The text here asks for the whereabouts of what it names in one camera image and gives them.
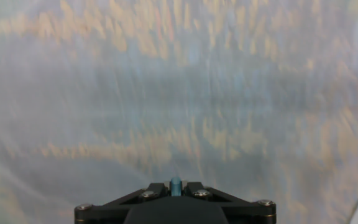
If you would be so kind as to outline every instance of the blurry background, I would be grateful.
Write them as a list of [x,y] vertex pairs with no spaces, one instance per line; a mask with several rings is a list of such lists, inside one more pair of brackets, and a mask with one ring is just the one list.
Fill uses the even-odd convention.
[[0,223],[175,175],[347,223],[358,0],[0,0]]

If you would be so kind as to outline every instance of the translucent plastic sheet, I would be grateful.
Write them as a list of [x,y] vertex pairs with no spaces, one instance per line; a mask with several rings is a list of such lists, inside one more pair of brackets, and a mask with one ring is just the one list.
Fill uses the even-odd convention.
[[175,175],[348,222],[358,0],[0,0],[0,223]]

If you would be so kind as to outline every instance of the black mount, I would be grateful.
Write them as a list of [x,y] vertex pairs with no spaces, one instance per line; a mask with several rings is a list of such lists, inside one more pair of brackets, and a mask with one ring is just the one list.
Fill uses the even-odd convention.
[[170,184],[154,183],[102,206],[74,209],[75,224],[276,224],[276,204],[247,202],[201,182],[182,186],[171,196]]

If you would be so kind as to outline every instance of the bolt head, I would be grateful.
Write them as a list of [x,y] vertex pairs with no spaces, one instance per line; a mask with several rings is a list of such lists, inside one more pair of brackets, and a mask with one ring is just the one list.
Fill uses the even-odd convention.
[[271,200],[263,199],[263,200],[259,200],[258,204],[263,206],[270,206],[273,205],[274,202],[272,202]]
[[143,198],[150,198],[150,197],[154,197],[154,196],[156,196],[156,193],[154,193],[151,190],[148,190],[148,191],[145,191],[142,193]]
[[197,197],[206,197],[210,194],[209,191],[207,190],[197,190],[195,193],[194,193],[194,196],[197,196]]
[[90,203],[84,203],[82,205],[77,206],[77,209],[83,211],[83,210],[90,209],[92,206],[93,205]]

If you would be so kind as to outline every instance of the blue pin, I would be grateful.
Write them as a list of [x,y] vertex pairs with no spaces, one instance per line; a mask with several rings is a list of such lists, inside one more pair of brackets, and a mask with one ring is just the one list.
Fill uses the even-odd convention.
[[181,196],[181,179],[174,177],[170,182],[171,196]]

